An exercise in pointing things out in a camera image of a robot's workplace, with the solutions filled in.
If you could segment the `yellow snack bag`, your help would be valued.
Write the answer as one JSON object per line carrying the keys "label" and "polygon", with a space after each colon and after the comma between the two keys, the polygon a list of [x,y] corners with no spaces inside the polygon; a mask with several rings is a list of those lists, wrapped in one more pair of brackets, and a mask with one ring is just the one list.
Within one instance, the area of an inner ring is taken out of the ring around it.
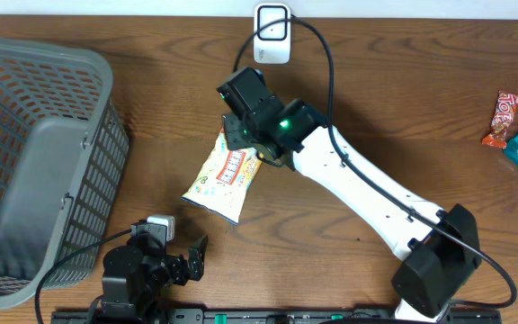
{"label": "yellow snack bag", "polygon": [[238,224],[247,191],[262,162],[254,148],[229,150],[223,129],[182,199]]}

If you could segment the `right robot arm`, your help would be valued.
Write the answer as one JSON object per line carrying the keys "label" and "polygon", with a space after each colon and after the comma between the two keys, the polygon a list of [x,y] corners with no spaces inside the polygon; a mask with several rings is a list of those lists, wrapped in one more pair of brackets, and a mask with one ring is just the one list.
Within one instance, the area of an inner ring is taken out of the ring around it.
{"label": "right robot arm", "polygon": [[391,282],[398,320],[437,322],[480,266],[475,217],[460,204],[445,211],[410,192],[357,152],[308,103],[284,104],[261,73],[239,69],[217,89],[231,112],[228,148],[256,149],[322,185],[349,206],[401,260]]}

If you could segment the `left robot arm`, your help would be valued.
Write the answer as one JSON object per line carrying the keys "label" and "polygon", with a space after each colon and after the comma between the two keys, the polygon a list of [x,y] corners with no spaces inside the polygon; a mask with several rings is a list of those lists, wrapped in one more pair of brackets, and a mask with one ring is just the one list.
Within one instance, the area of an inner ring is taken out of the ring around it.
{"label": "left robot arm", "polygon": [[103,294],[90,305],[87,323],[155,323],[164,288],[184,286],[204,275],[209,238],[202,236],[188,247],[188,256],[166,252],[166,235],[147,231],[133,234],[125,246],[103,259]]}

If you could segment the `red Top candy bar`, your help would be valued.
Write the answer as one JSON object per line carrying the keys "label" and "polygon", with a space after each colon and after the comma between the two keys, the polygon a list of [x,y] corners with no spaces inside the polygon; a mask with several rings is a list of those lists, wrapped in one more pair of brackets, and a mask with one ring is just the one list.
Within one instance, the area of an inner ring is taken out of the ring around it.
{"label": "red Top candy bar", "polygon": [[483,145],[505,149],[508,128],[518,110],[518,94],[498,92],[496,108],[490,123],[490,132],[481,140]]}

